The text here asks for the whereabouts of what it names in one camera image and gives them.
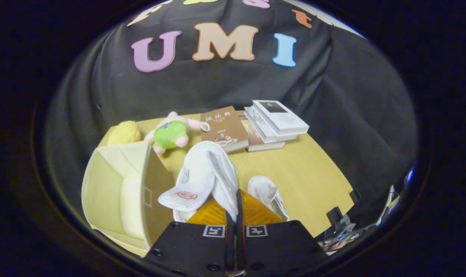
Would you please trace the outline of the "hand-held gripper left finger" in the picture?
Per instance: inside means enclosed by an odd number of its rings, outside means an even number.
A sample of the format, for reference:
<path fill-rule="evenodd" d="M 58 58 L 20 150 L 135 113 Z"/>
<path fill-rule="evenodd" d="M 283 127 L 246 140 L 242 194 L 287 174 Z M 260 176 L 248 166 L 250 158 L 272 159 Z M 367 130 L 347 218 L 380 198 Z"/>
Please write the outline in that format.
<path fill-rule="evenodd" d="M 226 275 L 235 267 L 234 224 L 210 199 L 188 221 L 173 221 L 144 260 L 161 275 Z"/>

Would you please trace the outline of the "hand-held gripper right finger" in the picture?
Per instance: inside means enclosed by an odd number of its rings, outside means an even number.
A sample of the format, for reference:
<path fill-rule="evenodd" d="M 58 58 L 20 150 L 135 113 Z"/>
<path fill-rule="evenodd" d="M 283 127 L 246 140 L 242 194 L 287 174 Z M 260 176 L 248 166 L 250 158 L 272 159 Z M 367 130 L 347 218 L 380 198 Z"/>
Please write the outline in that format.
<path fill-rule="evenodd" d="M 238 266 L 247 275 L 314 275 L 328 256 L 298 220 L 272 222 L 272 211 L 237 192 Z"/>

